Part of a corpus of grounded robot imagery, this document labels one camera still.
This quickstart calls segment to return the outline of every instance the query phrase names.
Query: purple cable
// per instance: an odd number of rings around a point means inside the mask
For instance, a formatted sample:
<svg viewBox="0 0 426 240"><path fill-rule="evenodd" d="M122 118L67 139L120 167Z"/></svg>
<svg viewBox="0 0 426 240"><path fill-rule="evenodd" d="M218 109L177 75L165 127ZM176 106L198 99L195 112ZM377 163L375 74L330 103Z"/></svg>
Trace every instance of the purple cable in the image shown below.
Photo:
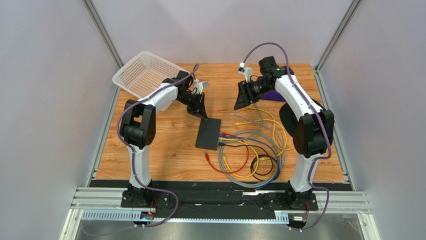
<svg viewBox="0 0 426 240"><path fill-rule="evenodd" d="M150 96L148 96L148 97L145 97L144 99L142 99L142 100L139 100L139 101L137 101L137 102L135 102L135 103L133 103L132 105L130 105L128 108L126 108L121 114L120 114L120 116L118 117L118 120L117 120L117 125L115 126L115 130L116 130L116 132L117 132L117 136L118 136L118 139L120 139L120 141L123 143L123 144L125 144L127 147L129 147L130 149L131 149L131 151L132 151L132 154L131 154L131 166L132 166L132 173L133 173L133 175L134 175L134 179L136 180L136 182L138 183L138 184L140 184L144 189L148 189L148 190L151 190L151 191L157 191L157 192L163 192L163 193L167 193L167 194L170 194L170 195L172 195L173 197L174 197L174 199L176 199L176 205L174 206L174 209L173 209L173 211L170 213L170 215L169 216L167 216L166 218L164 218L163 220L161 220L161 221L159 221L159 222L156 222L156 223L154 223L154 224L150 224L150 225L145 225L144 227L145 228L151 228L151 227L156 227L156 226L158 226L158 225L161 225L161 224L163 224L163 223L165 223L165 222L167 222L175 213L176 213L176 210L178 210L178 205L179 205L179 199L178 199L178 196L174 193L174 192L172 192L172 191L169 191L169 190L166 190L166 189L159 189L159 188L154 188L154 187L149 187L149 186L146 186L146 185L144 185L142 182L141 182L141 180L138 178L138 175L136 174L136 172L135 172L135 148L133 147L133 146L131 146L130 144L128 144L126 141L124 141L124 139L123 139L123 137L120 135L120 122L121 122L121 120L123 119L123 116L128 112L128 111L130 111L130 109L132 109L133 107L135 107L135 106L137 106L137 105L139 105L139 104L141 104L141 103L144 103L144 102L146 102L146 101L149 101L152 97L154 97L155 95L157 95L159 92L161 92L161 91L163 91L164 89L168 89L168 88L171 88L171 87L173 87L173 86L175 86L175 85L178 85L178 84L180 84L180 83L182 83L183 81L185 81L186 79L188 79L190 76L193 76L194 75L194 73L198 70L198 68L199 68L199 66L200 66L200 64L195 64L195 66L194 66L194 68L193 68L193 71L191 72L191 73L189 73L187 76L185 76L184 78L182 78L181 80L179 80L179 81L177 81L177 82L175 82L175 83L172 83L172 84L170 84L170 85L167 85L167 86L165 86L165 87L162 87L162 88L159 88L159 89L157 89L153 94L151 94ZM92 234L92 233L89 233L89 232L86 232L86 230L84 229L84 227L82 227L82 229L81 229L81 231L84 233L84 234L86 234L86 235L89 235L89 236L91 236L91 237L104 237L104 236L108 236L108 235L113 235L113 234L117 234L117 233L120 233L120 232L123 232L123 231L126 231L126 230L129 230L129 229L132 229L132 228L134 228L135 226L134 225L132 225L132 226L127 226L127 227L123 227L123 228L121 228L121 229L118 229L118 230L116 230L116 231L113 231L113 232L108 232L108 233L103 233L103 234Z"/></svg>
<svg viewBox="0 0 426 240"><path fill-rule="evenodd" d="M324 138L325 138L325 142L326 142L326 144L327 144L327 152L328 152L328 155L327 156L319 156L319 157L316 157L314 160L313 160L313 164L310 166L310 168L309 168L309 172L308 172L308 174L307 174L307 182L309 183L309 185L313 188L313 189L317 189L317 190L323 190L323 191L326 191L326 193L327 193L327 199L325 200L325 204L324 204L324 209L322 210L322 213L321 213L321 215L319 216L319 218L318 218L318 220L314 223L314 224L312 224L312 226L310 226L310 227L307 227L307 228L304 228L304 229L301 229L301 228L292 228L292 229L294 229L295 231L308 231L308 230L311 230L311 229L313 229L313 228L315 228L315 226L317 226L318 225L318 223L320 223L320 221L321 221L321 219L323 219L323 217L324 217L324 214L326 213L326 209L327 209L327 206L329 205L329 199L330 199L330 192L329 192L329 190L326 188L326 187L322 187L322 186L314 186L313 184L312 184L312 182L311 182L311 176L312 176L312 172L314 171L314 166L315 166L315 164L316 164L316 162L318 161L318 160L321 160L321 159L329 159L329 158L331 158L331 156L332 156L332 147L331 147L331 145L330 145L330 141L329 141L329 138L328 138L328 136L327 136L327 132L326 132L326 128L324 127L324 124L323 124L323 121L321 120L321 117L320 117L320 115L318 114L318 112L315 110L315 108L311 105L311 102L309 101L309 99L307 99L306 98L306 96L302 93L302 90L299 88L299 86L297 85L297 84L295 84L295 81L293 80L293 77L292 77L292 75L290 74L290 66L289 66L289 58L287 57L287 53L286 53L286 51L284 50L284 48L282 47L282 46L280 46L279 44L277 44L277 43L275 43L275 42L264 42L264 43L261 43L261 44L259 44L259 45L257 45L257 46L255 46L248 54L247 54L247 56L244 58L244 61L242 61L243 63L245 63L246 61L247 61L247 59L249 58L249 56L256 50L256 49L258 49L259 47L261 47L261 46L264 46L264 45L274 45L274 46L277 46L279 49L281 49L281 51L282 51L282 53L284 54L284 56L285 56L285 65L286 65L286 69L287 69L287 75L288 75L288 78L290 79L290 82L293 84L293 86L294 86L294 88L296 88L296 90L299 92L299 94L302 96L302 98L305 100L305 102L308 104L308 108L309 109L311 109L312 110L312 112L315 114L315 116L316 116L316 118L318 119L318 123L319 123L319 126L321 127L321 131L322 131L322 134L324 135Z"/></svg>

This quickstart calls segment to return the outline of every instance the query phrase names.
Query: purple cable sleeve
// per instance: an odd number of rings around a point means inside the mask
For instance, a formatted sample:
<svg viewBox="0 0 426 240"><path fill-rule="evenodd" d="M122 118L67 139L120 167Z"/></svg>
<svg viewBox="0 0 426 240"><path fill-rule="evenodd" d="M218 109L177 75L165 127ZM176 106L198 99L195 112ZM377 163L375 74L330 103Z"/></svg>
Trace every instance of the purple cable sleeve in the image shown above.
<svg viewBox="0 0 426 240"><path fill-rule="evenodd" d="M284 48L282 47L282 46L280 46L279 44L277 44L277 43L275 43L275 42L264 42L264 43L261 43L261 44L259 44L259 45L257 45L257 46L255 46L248 54L247 54L247 56L244 58L244 61L242 61L243 63L245 63L246 61L247 61L247 59L249 58L249 56L256 50L256 49L258 49L259 47L261 47L261 46L264 46L264 45L274 45L274 46L277 46L279 49L281 49L281 51L282 51L282 53L284 54L284 56L285 56L285 64L286 64L286 69L287 69L287 75L288 75L288 78L290 79L290 82L294 85L295 84L295 81L293 80L293 77L292 77L292 75L290 74L290 66L289 66L289 58L287 57L287 53L286 53L286 51L284 50ZM318 223L320 223L320 221L323 219L323 217L324 217L324 214L326 213L326 209L327 209L327 206L329 205L329 199L330 199L330 192L329 192L329 190L326 188L326 187L322 187L322 186L314 186L313 184L312 184L312 182L311 182L311 176L312 176L312 172L314 171L314 166L315 166L315 164L316 164L316 162L318 161L318 160L321 160L321 159L329 159L329 158L331 158L331 156L332 156L332 147L331 147L331 145L330 145L330 141L329 141L329 138L328 138L328 136L327 136L327 132L326 132L326 128L324 127L324 124L323 124L323 121L321 120L321 117L320 117L320 115L318 114L318 112L315 110L315 108L311 105L311 103L310 103L310 101L309 101L309 99L307 99L306 98L306 96L302 93L302 90L299 88L299 86L297 86L297 85L294 85L294 88L296 88L296 90L299 92L299 94L302 96L302 98L305 100L305 102L308 104L308 106L310 106L309 108L312 110L312 112L315 114L315 116L316 116L316 118L318 119L318 122L319 122L319 126L321 127L321 131L322 131L322 134L324 135L324 138L325 138L325 142L326 142L326 144L327 144L327 151L328 151L328 155L327 156L319 156L319 157L316 157L314 160L313 160L313 164L310 166L310 168L309 168L309 172L308 172L308 175L307 175L307 181L308 181L308 183L309 183L309 185L313 188L313 189L318 189L318 190L324 190L324 191L326 191L326 193L327 193L327 199L325 200L325 204L324 204L324 209L322 210L322 213L321 213L321 215L319 216L319 218L318 218L318 220L312 225L312 226L310 226L310 227L307 227L307 228L304 228L304 229L301 229L301 228L293 228L294 230L296 230L296 231L300 231L300 230L302 230L302 231L308 231L308 230L311 230L311 229L313 229L315 226L317 226L318 225Z"/></svg>
<svg viewBox="0 0 426 240"><path fill-rule="evenodd" d="M118 136L118 139L120 139L120 141L124 144L124 145L126 145L127 147L129 147L130 149L131 149L131 151L132 151L132 154L131 154L131 166L132 166L132 174L134 175L134 179L136 180L136 182L138 183L138 184L140 184L143 188L145 188L145 189L148 189L148 190L151 190L151 191L157 191L157 192L163 192L163 193L167 193L167 194L170 194L170 195L172 195L173 197L174 197L174 199L176 199L176 205L174 206L174 209L173 209L173 211L170 213L170 215L169 216L167 216L166 218L164 218L163 220L161 220L161 221L159 221L159 222L156 222L156 223L154 223L154 224L150 224L150 225L146 225L145 226L145 228L151 228L151 227L156 227L156 226L158 226L158 225L161 225L161 224L163 224L163 223L165 223L165 222L167 222L175 213L176 213L176 210L178 210L178 206L179 206L179 199L178 199L178 196L174 193L174 192L172 192L172 191L169 191L169 190L165 190L165 189L159 189L159 188L154 188L154 187L149 187L149 186L146 186L146 185L144 185L142 182L141 182L141 180L138 178L138 175L136 174L136 172L135 172L135 148L134 147L132 147L130 144L128 144L126 141L124 141L124 139L123 139L123 137L120 135L120 122L121 122L121 120L123 119L123 116L128 112L128 111L130 111L130 109L132 109L133 107L135 107L135 106L137 106L137 105L139 105L139 104L141 104L141 103L144 103L144 102L146 102L146 101L148 101L149 99L151 99L152 97L155 97L155 95L157 95L159 92L161 92L161 91L163 91L164 89L167 89L167 88L170 88L170 87L173 87L173 86L175 86L175 85L178 85L178 84L180 84L180 83L182 83L183 81L185 81L186 79L188 79L190 76L193 76L194 75L194 73L198 70L198 68L199 68L199 66L200 66L200 64L195 64L195 66L194 66L194 68L193 68L193 71L191 72L191 73L189 73L187 76L185 76L184 78L182 78L181 80L179 80L179 81L177 81L177 82L175 82L175 83L172 83L172 84L170 84L170 85L167 85L167 86L165 86L165 87L162 87L162 88L159 88L159 89L157 89L151 96L149 96L149 97L145 97L144 99L142 99L142 100L139 100L139 101L137 101L137 102L135 102L135 103L133 103L132 105L130 105L128 108L126 108L121 114L120 114L120 116L118 117L118 120L117 120L117 124L116 124L116 126L115 126L115 130L116 130L116 132L117 132L117 136ZM130 230L130 229L133 229L135 226L134 225L132 225L132 226L127 226L127 227L123 227L123 228L121 228L121 229L118 229L118 230L116 230L116 231L113 231L113 232L108 232L108 233L103 233L103 234L92 234L92 233L89 233L89 232L87 232L85 229L84 229L84 227L82 227L81 228L81 231L84 233L84 234L86 234L86 235L88 235L88 236L91 236L91 237L104 237L104 236L109 236L109 235L113 235L113 234L117 234L117 233L120 233L120 232L123 232L123 231L126 231L126 230Z"/></svg>

